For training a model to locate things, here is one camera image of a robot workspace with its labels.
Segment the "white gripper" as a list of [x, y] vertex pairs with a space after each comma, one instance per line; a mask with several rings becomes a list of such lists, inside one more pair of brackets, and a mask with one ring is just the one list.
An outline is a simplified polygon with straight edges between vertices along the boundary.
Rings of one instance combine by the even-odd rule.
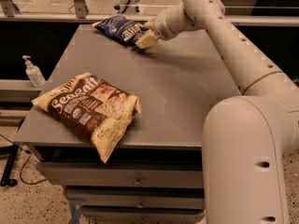
[[148, 20], [144, 26], [150, 30], [136, 40], [135, 44], [140, 49], [155, 46], [158, 43], [159, 38], [162, 40], [169, 40], [177, 36], [168, 26], [166, 10]]

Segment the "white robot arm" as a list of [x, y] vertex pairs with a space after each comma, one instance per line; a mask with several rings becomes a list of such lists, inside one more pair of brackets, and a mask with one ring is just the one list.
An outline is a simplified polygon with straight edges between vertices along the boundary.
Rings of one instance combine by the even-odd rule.
[[239, 94], [202, 132], [207, 224], [291, 224], [282, 156], [299, 144], [299, 89], [224, 16], [221, 0], [182, 0], [146, 22], [142, 48], [203, 29]]

